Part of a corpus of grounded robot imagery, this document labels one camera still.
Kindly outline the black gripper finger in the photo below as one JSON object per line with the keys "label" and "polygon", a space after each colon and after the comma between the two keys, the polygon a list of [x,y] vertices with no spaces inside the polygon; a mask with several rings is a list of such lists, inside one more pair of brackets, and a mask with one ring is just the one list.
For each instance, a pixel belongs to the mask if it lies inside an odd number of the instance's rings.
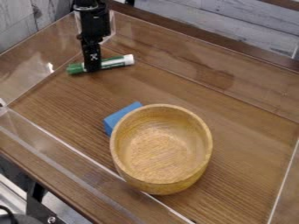
{"label": "black gripper finger", "polygon": [[99,44],[84,44],[82,46],[84,68],[88,73],[96,72],[102,69],[102,54]]}

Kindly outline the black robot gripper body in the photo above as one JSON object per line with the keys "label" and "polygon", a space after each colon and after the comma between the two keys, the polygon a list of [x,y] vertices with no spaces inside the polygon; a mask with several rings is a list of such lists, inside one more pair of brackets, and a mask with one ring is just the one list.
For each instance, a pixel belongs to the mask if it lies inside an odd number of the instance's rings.
{"label": "black robot gripper body", "polygon": [[75,0],[75,14],[79,18],[80,40],[98,44],[111,35],[110,9],[107,0]]}

